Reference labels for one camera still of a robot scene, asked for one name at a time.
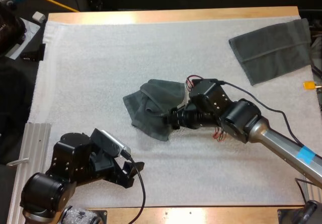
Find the black cable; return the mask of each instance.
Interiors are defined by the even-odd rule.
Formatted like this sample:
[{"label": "black cable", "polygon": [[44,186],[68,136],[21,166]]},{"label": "black cable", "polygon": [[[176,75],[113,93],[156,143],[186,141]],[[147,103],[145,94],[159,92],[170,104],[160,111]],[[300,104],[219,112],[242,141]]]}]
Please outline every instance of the black cable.
[{"label": "black cable", "polygon": [[231,87],[234,87],[234,88],[236,88],[236,89],[238,89],[238,90],[240,90],[240,91],[242,91],[242,92],[245,92],[247,95],[249,95],[249,96],[251,96],[255,101],[257,101],[259,104],[261,104],[263,107],[265,107],[267,110],[269,110],[269,111],[272,111],[272,112],[278,112],[278,113],[281,113],[282,115],[283,115],[283,117],[284,117],[284,121],[285,121],[285,123],[286,123],[286,126],[287,126],[287,129],[288,129],[288,131],[289,131],[289,133],[290,133],[290,135],[293,137],[293,139],[300,145],[300,146],[303,146],[303,144],[301,143],[301,141],[300,140],[298,140],[297,139],[297,137],[294,135],[294,133],[292,132],[292,130],[291,130],[291,127],[290,127],[290,124],[288,123],[288,120],[287,120],[287,117],[286,117],[286,114],[283,112],[283,111],[281,111],[281,110],[275,110],[275,109],[273,109],[273,108],[270,108],[270,107],[268,107],[268,106],[266,106],[264,103],[262,103],[260,100],[258,100],[254,95],[252,95],[251,93],[249,93],[248,91],[246,91],[246,90],[244,90],[243,88],[240,88],[240,87],[238,87],[238,86],[235,86],[235,85],[233,85],[233,84],[231,84],[231,83],[229,83],[229,82],[223,82],[224,84],[226,84],[226,85],[229,85],[229,86],[231,86]]},{"label": "black cable", "polygon": [[77,5],[77,10],[78,10],[78,11],[80,11],[80,10],[79,10],[79,4],[78,4],[78,1],[77,1],[77,0],[75,0],[75,2],[76,2],[76,5]]},{"label": "black cable", "polygon": [[131,161],[131,163],[133,164],[133,166],[134,166],[134,168],[135,168],[135,170],[137,172],[137,175],[138,175],[138,177],[140,179],[140,183],[141,183],[141,187],[142,187],[142,192],[143,192],[143,201],[142,201],[141,209],[140,209],[139,213],[136,215],[136,217],[132,221],[129,222],[129,224],[132,224],[132,223],[134,223],[140,217],[140,215],[143,212],[143,209],[144,209],[144,206],[145,206],[145,187],[144,187],[144,183],[143,183],[143,180],[142,180],[142,176],[140,174],[140,171],[138,170],[138,168],[136,166],[136,163],[133,160],[133,158],[131,157],[131,155],[127,151],[122,150],[121,151],[121,156],[123,156],[125,159]]},{"label": "black cable", "polygon": [[310,181],[301,180],[301,179],[298,179],[298,178],[295,178],[295,182],[297,183],[298,188],[299,188],[299,189],[300,189],[300,191],[301,191],[301,195],[302,195],[302,197],[303,197],[304,203],[306,204],[306,198],[305,198],[305,195],[304,195],[303,189],[302,189],[302,187],[301,187],[301,185],[300,185],[300,183],[299,183],[299,182],[303,182],[303,183],[310,184],[310,185],[314,185],[314,186],[316,186],[316,185],[315,185],[315,184],[313,184],[313,183],[312,183],[312,182],[310,182]]}]

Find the crumpled gray cloth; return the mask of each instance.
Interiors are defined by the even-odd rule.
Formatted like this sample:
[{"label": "crumpled gray cloth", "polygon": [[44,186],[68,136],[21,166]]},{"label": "crumpled gray cloth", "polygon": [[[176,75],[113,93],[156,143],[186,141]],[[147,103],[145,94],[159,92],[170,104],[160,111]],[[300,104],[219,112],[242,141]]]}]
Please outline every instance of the crumpled gray cloth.
[{"label": "crumpled gray cloth", "polygon": [[307,19],[268,26],[229,40],[251,85],[310,64],[310,43]]},{"label": "crumpled gray cloth", "polygon": [[183,83],[152,79],[139,91],[123,97],[123,102],[133,126],[155,139],[167,141],[171,127],[163,123],[162,115],[181,104],[184,97]]}]

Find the gray cloth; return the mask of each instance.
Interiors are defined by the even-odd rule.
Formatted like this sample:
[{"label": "gray cloth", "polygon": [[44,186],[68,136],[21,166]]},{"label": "gray cloth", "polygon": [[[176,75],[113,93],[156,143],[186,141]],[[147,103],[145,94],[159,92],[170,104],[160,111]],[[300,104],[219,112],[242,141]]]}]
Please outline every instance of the gray cloth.
[{"label": "gray cloth", "polygon": [[251,85],[310,64],[310,31],[306,19],[276,24],[229,40]]},{"label": "gray cloth", "polygon": [[185,97],[183,83],[149,80],[140,90],[123,97],[132,125],[147,135],[167,141],[170,126],[163,123],[162,115],[182,103]]}]

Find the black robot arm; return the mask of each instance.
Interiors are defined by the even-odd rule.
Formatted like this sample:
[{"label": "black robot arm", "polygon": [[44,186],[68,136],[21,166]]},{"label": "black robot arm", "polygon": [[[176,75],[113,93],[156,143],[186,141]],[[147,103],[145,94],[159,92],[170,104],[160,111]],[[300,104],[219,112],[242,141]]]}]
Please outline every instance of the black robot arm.
[{"label": "black robot arm", "polygon": [[129,148],[105,131],[94,130],[91,137],[80,133],[63,135],[54,146],[50,168],[36,173],[27,181],[20,206],[26,223],[50,223],[62,211],[75,192],[76,186],[104,179],[129,188],[137,170],[144,163],[124,162],[115,158]]},{"label": "black robot arm", "polygon": [[[322,188],[322,158],[304,146],[292,133],[286,115],[279,110],[268,110],[282,113],[290,134],[295,141],[274,131],[269,121],[261,115],[259,108],[252,102],[240,99],[233,102],[229,99],[221,85],[233,86],[258,101],[252,94],[234,86],[233,84],[217,79],[192,80],[189,102],[172,109],[164,116],[164,123],[170,124],[173,129],[180,126],[197,129],[199,127],[221,127],[235,139],[246,142],[260,142],[274,152],[289,165],[312,181],[313,185]],[[304,208],[280,215],[282,224],[318,224],[322,218],[322,204],[308,201]]]}]

